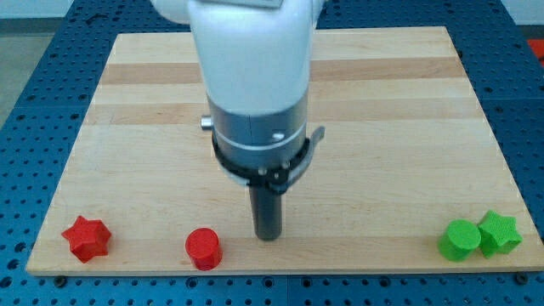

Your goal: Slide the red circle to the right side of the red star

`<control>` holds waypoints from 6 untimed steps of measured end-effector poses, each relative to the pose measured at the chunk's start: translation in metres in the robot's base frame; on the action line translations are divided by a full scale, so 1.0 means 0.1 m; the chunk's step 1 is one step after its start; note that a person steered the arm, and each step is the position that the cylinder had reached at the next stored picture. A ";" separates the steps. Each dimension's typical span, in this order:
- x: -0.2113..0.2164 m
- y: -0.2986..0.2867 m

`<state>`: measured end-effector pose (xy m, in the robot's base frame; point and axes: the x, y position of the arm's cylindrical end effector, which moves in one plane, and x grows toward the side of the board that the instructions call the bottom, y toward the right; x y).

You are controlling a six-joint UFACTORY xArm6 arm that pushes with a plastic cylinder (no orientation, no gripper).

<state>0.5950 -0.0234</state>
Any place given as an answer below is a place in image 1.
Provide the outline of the grey wrist flange with clamp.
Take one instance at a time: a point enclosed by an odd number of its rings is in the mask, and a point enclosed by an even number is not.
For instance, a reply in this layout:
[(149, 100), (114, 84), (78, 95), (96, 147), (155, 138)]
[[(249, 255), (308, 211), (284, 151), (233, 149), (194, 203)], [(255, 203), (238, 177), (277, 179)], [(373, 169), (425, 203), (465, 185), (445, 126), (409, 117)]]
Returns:
[(218, 164), (237, 184), (283, 195), (309, 168), (325, 128), (307, 132), (308, 95), (291, 106), (234, 111), (208, 98), (212, 147)]

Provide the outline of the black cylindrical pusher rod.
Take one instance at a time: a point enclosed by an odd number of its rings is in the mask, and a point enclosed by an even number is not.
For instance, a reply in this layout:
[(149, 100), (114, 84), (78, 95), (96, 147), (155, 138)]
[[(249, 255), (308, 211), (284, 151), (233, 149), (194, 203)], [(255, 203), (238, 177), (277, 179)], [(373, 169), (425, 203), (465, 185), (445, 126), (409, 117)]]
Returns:
[(282, 231), (282, 196), (264, 188), (249, 188), (253, 228), (261, 241), (273, 241)]

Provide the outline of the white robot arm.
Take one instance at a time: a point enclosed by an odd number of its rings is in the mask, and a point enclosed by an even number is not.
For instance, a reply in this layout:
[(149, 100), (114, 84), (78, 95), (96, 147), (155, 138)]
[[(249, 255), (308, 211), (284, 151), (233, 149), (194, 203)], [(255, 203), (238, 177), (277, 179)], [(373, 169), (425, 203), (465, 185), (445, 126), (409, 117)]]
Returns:
[(190, 27), (218, 163), (249, 189), (258, 239), (281, 235), (281, 197), (308, 169), (325, 129), (307, 133), (314, 0), (152, 0)]

